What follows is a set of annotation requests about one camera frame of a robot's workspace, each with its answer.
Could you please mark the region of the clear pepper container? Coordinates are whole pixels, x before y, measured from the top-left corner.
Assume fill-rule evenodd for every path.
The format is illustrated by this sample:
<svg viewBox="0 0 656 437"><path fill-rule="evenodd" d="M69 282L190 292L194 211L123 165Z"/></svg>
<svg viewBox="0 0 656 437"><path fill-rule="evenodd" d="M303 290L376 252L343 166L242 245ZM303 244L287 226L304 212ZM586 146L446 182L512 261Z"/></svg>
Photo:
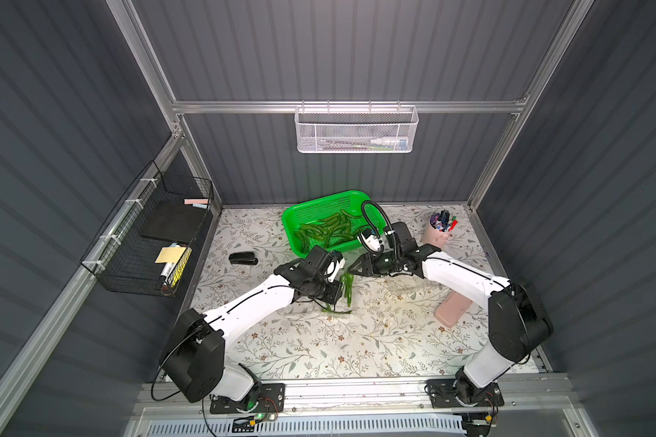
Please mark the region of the clear pepper container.
<svg viewBox="0 0 656 437"><path fill-rule="evenodd" d="M323 307L323 312L331 313L331 314L351 314L352 310L352 301L353 301L353 284L355 281L355 275L352 273L343 273L338 280L335 281L335 284L340 283L340 291L338 296L335 298L335 302L333 305L331 304L326 304ZM342 299L346 299L346 305L347 305L347 310L346 311L338 311L337 309L337 302Z"/></svg>

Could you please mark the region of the green plastic basket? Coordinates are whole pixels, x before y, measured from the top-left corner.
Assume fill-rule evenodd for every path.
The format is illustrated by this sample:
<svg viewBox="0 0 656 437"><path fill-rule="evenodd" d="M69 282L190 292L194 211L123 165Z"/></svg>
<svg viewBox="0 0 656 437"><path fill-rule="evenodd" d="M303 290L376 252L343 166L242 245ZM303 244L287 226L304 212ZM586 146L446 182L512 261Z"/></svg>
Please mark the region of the green plastic basket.
<svg viewBox="0 0 656 437"><path fill-rule="evenodd" d="M369 227L362 205L370 197L348 190L309 200L286 209L282 225L293 253L301 258L313 247L348 252L361 246L357 235Z"/></svg>

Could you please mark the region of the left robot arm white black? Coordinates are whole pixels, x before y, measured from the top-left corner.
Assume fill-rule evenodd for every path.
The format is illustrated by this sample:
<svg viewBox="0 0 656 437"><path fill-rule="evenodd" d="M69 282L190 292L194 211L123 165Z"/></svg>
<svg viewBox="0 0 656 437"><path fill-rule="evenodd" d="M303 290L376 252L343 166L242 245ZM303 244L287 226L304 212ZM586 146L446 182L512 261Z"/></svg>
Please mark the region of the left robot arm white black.
<svg viewBox="0 0 656 437"><path fill-rule="evenodd" d="M184 311L163 348L159 370L188 402L217 396L250 411L261 396L262 382L247 366L227 364L227 349L253 326L302 297L336 304L342 297L343 267L342 253L315 246L306 257L282 264L257 287L227 304L203 313Z"/></svg>

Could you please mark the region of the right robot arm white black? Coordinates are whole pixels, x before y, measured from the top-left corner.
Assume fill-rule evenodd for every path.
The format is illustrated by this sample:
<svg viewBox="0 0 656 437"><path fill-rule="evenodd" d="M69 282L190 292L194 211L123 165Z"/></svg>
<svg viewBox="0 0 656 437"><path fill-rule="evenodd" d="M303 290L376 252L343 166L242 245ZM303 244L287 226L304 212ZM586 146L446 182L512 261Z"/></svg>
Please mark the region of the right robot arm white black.
<svg viewBox="0 0 656 437"><path fill-rule="evenodd" d="M356 276L417 276L452 289L488 315L488 342L456 373L453 390L464 406L491 393L497 378L523 362L550 338L554 327L539 295L513 280L481 271L438 247L417 244L399 221L379 232L369 226L358 232L366 249L348 271Z"/></svg>

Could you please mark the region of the pink pen cup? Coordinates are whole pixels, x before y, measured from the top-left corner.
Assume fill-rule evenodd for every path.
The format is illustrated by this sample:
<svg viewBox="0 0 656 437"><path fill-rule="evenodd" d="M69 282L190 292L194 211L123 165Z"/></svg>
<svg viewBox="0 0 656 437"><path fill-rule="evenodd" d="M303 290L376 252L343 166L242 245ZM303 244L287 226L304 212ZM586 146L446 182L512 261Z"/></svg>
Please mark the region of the pink pen cup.
<svg viewBox="0 0 656 437"><path fill-rule="evenodd" d="M426 224L421 242L444 249L451 237L452 231L457 227L457 216L447 209L433 213Z"/></svg>

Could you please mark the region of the pink case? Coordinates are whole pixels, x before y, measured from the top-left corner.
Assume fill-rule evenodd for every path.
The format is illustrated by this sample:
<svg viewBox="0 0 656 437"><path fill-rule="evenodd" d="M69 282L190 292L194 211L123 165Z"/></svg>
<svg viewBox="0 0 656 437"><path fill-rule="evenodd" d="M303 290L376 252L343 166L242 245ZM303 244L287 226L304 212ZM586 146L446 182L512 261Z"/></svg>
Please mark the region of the pink case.
<svg viewBox="0 0 656 437"><path fill-rule="evenodd" d="M447 328L453 328L472 305L472 300L452 291L434 311L435 319Z"/></svg>

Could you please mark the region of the black stapler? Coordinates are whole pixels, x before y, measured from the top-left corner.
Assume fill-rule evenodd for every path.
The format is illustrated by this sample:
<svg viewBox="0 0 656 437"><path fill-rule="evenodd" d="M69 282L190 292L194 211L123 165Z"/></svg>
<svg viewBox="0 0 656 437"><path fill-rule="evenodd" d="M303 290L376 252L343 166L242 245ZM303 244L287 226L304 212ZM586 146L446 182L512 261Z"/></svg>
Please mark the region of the black stapler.
<svg viewBox="0 0 656 437"><path fill-rule="evenodd" d="M255 266L259 259L253 251L240 251L231 253L228 257L229 263L233 265L250 265Z"/></svg>

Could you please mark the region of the yellow sticky notes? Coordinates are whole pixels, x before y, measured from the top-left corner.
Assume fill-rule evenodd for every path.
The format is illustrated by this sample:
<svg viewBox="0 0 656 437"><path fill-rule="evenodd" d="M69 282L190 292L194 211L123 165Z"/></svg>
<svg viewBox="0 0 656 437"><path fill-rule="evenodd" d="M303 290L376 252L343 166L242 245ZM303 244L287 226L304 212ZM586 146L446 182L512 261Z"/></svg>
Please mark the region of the yellow sticky notes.
<svg viewBox="0 0 656 437"><path fill-rule="evenodd" d="M165 247L160 250L158 257L155 260L156 264L176 264L182 256L186 253L187 247Z"/></svg>

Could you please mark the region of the black notebook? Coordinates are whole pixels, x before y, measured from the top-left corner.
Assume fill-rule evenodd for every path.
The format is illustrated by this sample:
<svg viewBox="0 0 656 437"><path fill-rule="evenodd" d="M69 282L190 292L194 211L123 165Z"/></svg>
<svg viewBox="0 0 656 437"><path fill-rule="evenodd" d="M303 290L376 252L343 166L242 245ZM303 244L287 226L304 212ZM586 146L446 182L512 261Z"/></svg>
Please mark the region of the black notebook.
<svg viewBox="0 0 656 437"><path fill-rule="evenodd" d="M144 221L142 238L189 244L197 234L207 209L186 205L183 201L162 200Z"/></svg>

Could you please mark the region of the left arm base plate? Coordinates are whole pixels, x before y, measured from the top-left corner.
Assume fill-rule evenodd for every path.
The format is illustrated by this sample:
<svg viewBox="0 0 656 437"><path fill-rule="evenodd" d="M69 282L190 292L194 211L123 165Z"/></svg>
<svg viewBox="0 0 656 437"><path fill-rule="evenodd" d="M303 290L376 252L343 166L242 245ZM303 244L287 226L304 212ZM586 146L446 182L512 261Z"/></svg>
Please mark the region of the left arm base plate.
<svg viewBox="0 0 656 437"><path fill-rule="evenodd" d="M261 382L238 402L228 397L213 395L210 399L209 413L281 413L284 410L285 397L284 383Z"/></svg>

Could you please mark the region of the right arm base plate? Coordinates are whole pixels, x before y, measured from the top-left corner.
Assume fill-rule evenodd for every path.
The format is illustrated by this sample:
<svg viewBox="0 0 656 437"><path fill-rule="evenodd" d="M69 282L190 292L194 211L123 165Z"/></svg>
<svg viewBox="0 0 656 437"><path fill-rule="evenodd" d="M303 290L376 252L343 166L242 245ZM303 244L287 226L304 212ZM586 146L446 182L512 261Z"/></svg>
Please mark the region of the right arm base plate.
<svg viewBox="0 0 656 437"><path fill-rule="evenodd" d="M499 385L495 382L479 388L456 378L435 378L426 381L424 391L433 408L494 407L505 405Z"/></svg>

